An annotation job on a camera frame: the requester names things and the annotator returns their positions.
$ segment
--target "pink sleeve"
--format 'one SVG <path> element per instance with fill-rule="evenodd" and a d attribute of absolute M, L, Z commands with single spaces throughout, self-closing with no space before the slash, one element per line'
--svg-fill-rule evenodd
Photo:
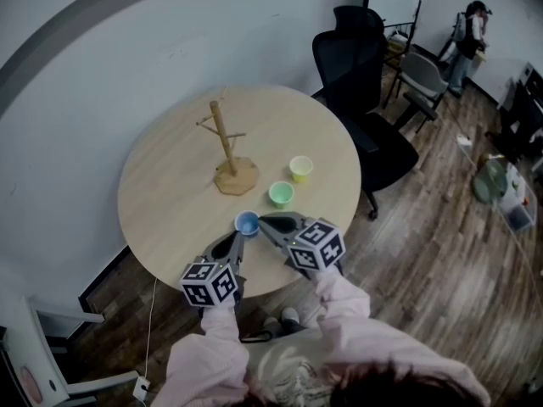
<path fill-rule="evenodd" d="M 222 407 L 242 401 L 249 352 L 239 342 L 233 309 L 207 309 L 205 336 L 188 335 L 171 348 L 166 383 L 153 407 Z"/>
<path fill-rule="evenodd" d="M 369 296 L 337 269 L 316 274 L 313 282 L 326 310 L 318 322 L 329 347 L 327 364 L 387 365 L 392 361 L 400 373 L 450 378 L 483 405 L 490 405 L 489 394 L 466 365 L 441 357 L 404 332 L 369 318 Z"/>

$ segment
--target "dark hair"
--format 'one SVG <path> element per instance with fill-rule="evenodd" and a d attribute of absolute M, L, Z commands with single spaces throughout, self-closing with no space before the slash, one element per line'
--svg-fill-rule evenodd
<path fill-rule="evenodd" d="M 399 375 L 393 365 L 369 369 L 345 377 L 332 391 L 331 407 L 416 405 L 417 407 L 482 407 L 482 402 L 452 380 Z M 235 407 L 280 407 L 249 394 Z"/>
<path fill-rule="evenodd" d="M 470 4 L 468 4 L 468 6 L 466 8 L 466 18 L 471 17 L 478 10 L 486 11 L 487 10 L 486 4 L 484 4 L 480 0 L 475 0 L 474 2 L 471 2 Z"/>

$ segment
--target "round table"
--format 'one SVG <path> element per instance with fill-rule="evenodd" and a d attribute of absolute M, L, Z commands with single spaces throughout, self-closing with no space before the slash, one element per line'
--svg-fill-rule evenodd
<path fill-rule="evenodd" d="M 176 106 L 137 140 L 119 186 L 119 219 L 126 242 L 139 262 L 162 282 L 180 289 L 187 264 L 220 236 L 233 231 L 245 209 L 276 212 L 267 191 L 274 181 L 291 181 L 288 162 L 296 155 L 313 160 L 306 183 L 294 184 L 288 210 L 323 217 L 344 233 L 355 214 L 361 169 L 355 145 L 326 107 L 282 86 L 227 89 L 221 111 L 227 133 L 237 139 L 236 156 L 249 157 L 260 170 L 256 187 L 227 196 L 213 182 L 225 160 L 218 136 L 196 122 L 210 115 L 209 103 L 222 89 Z M 207 122 L 214 127 L 213 120 Z M 299 275 L 264 236 L 246 240 L 240 275 L 244 297 L 275 291 Z"/>

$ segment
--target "sneaker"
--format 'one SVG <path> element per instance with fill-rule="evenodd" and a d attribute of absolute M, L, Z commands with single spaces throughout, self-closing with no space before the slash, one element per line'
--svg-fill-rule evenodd
<path fill-rule="evenodd" d="M 447 87 L 447 90 L 452 94 L 454 98 L 460 98 L 462 96 L 462 91 L 457 91 L 452 87 Z"/>
<path fill-rule="evenodd" d="M 277 318 L 275 318 L 274 316 L 268 316 L 265 320 L 264 320 L 264 324 L 262 325 L 263 327 L 266 327 L 270 324 L 274 324 L 274 323 L 278 323 L 279 320 Z"/>
<path fill-rule="evenodd" d="M 281 320 L 293 320 L 299 324 L 298 312 L 293 308 L 285 308 L 281 311 Z"/>

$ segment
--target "wooden floor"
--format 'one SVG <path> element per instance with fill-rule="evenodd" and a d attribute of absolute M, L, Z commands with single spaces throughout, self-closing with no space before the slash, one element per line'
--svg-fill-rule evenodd
<path fill-rule="evenodd" d="M 389 82 L 387 74 L 383 94 Z M 400 96 L 383 116 L 394 122 L 405 107 Z M 367 219 L 369 203 L 361 196 L 345 238 L 345 274 L 372 296 L 374 318 L 469 364 L 495 404 L 504 405 L 535 376 L 543 359 L 543 218 L 540 213 L 538 231 L 515 237 L 495 211 L 472 197 L 472 162 L 495 151 L 484 138 L 497 128 L 495 106 L 469 87 L 461 101 L 447 95 L 439 114 L 443 120 L 426 124 L 418 135 L 420 117 L 402 129 L 420 160 L 400 182 L 376 193 L 376 221 Z M 456 145 L 460 130 L 453 115 L 473 141 L 467 153 Z M 74 378 L 131 369 L 144 373 L 153 285 L 154 278 L 130 254 L 90 295 L 89 304 L 106 321 L 76 340 L 81 374 Z M 256 330 L 286 305 L 298 309 L 304 321 L 321 312 L 301 280 L 245 300 L 238 315 L 241 332 Z M 191 332 L 199 332 L 195 312 L 178 291 L 159 281 L 149 349 L 151 390 L 165 380 L 171 345 Z M 99 394 L 99 405 L 138 404 L 127 385 Z"/>

